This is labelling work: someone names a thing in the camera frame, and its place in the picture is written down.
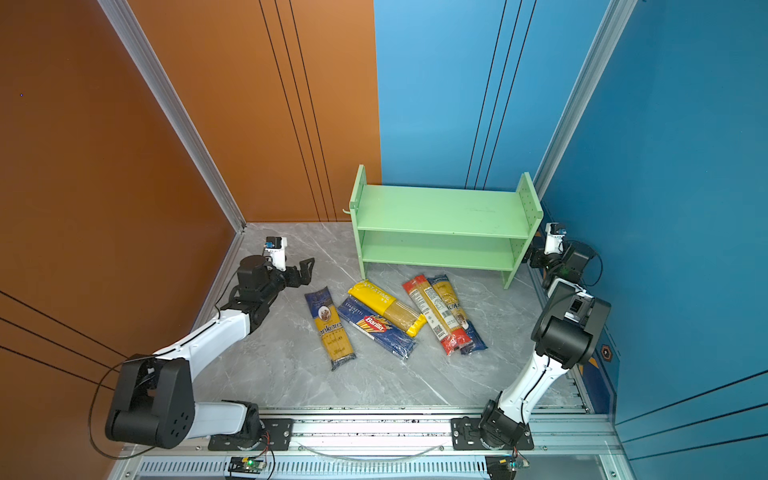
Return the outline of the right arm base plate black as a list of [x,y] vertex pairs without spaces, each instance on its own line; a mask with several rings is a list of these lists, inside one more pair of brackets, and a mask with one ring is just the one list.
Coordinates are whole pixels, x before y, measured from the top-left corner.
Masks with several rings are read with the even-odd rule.
[[530,429],[523,424],[501,418],[501,423],[481,423],[468,416],[450,420],[454,450],[532,451],[535,448]]

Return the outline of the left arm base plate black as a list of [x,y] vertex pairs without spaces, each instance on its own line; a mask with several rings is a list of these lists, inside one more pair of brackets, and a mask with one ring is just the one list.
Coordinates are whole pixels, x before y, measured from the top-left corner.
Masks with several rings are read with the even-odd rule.
[[292,418],[260,419],[254,425],[246,425],[236,434],[212,436],[207,448],[210,451],[284,452],[289,449],[293,427]]

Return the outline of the Ankara spaghetti bag blue yellow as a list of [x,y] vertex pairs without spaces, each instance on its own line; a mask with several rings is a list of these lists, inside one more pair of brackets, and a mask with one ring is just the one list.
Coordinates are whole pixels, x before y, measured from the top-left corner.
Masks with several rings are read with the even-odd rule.
[[356,359],[355,350],[344,329],[327,287],[305,295],[310,314],[322,345],[330,359],[331,370]]

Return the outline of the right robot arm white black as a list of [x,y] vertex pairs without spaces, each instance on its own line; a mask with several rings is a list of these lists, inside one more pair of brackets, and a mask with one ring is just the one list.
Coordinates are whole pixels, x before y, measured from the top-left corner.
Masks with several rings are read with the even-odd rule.
[[480,440],[492,450],[517,447],[530,433],[534,407],[549,387],[578,365],[586,364],[597,349],[611,304],[588,291],[584,270],[599,254],[589,245],[567,241],[556,254],[543,249],[529,257],[531,267],[543,272],[547,294],[531,334],[532,356],[515,383],[491,400],[478,424]]

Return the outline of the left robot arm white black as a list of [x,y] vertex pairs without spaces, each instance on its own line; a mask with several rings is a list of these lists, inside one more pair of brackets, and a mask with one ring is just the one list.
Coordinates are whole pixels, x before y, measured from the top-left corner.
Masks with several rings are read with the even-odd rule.
[[193,382],[263,324],[282,291],[310,284],[314,265],[312,258],[284,268],[269,256],[242,259],[226,303],[209,321],[172,345],[121,364],[105,421],[106,438],[162,449],[201,437],[246,447],[258,444],[266,433],[256,404],[198,401]]

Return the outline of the blue Barilla spaghetti box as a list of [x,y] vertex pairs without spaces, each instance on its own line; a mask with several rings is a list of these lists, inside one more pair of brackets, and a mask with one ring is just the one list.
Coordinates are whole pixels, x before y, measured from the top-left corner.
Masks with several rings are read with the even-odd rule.
[[416,347],[416,342],[405,332],[355,297],[347,297],[337,312],[342,320],[401,360],[408,360]]

